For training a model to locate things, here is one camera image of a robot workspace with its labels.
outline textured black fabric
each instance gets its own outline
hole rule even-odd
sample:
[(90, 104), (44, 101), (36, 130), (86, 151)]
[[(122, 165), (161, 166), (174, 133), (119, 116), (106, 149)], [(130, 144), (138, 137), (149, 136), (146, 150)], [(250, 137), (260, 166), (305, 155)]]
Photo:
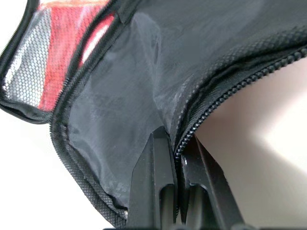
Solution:
[(164, 125), (175, 150), (225, 91), (306, 46), (306, 9), (305, 1), (143, 0), (95, 68), (69, 83), (54, 143), (79, 154), (79, 168), (129, 208), (149, 134)]

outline open zipper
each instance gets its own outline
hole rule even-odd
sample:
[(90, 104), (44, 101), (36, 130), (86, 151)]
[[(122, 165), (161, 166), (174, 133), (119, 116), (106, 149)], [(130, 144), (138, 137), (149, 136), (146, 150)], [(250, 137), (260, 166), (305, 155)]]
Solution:
[(191, 140), (191, 138), (195, 135), (195, 132), (198, 130), (198, 128), (201, 126), (201, 124), (208, 118), (208, 116), (217, 108), (219, 107), (225, 100), (227, 100), (229, 97), (234, 95), (239, 90), (243, 89), (247, 85), (251, 85), (252, 83), (258, 81), (259, 79), (263, 78), (264, 76), (269, 75), (270, 73), (275, 72), (276, 70), (281, 69), (282, 67), (285, 67), (289, 64), (292, 64), (295, 61), (300, 60), (301, 58), (304, 58), (307, 56), (307, 48), (301, 48), (300, 50), (288, 55), (286, 58), (280, 59), (276, 61), (274, 64), (269, 65), (260, 71), (256, 72), (255, 74), (252, 74), (248, 76), (247, 78), (240, 81), (235, 86), (231, 87), (229, 90), (227, 90), (222, 96), (220, 96), (217, 100), (215, 100), (212, 104), (207, 106), (205, 109), (205, 112), (198, 117), (197, 121), (193, 124), (193, 126), (189, 130), (185, 130), (184, 134), (182, 135), (181, 141), (179, 142), (175, 153), (175, 168), (177, 172), (177, 179), (180, 180), (180, 169), (181, 169), (181, 154), (183, 153), (185, 147), (187, 146), (188, 142)]

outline black bag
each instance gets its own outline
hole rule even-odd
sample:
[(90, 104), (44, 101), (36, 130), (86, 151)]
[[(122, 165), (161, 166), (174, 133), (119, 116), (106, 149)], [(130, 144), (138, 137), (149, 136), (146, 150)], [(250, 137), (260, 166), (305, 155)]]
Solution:
[(306, 9), (298, 0), (28, 0), (0, 59), (0, 105), (28, 122), (50, 122), (68, 171), (95, 208), (124, 227), (149, 135), (165, 127), (178, 169), (214, 109), (307, 55)]

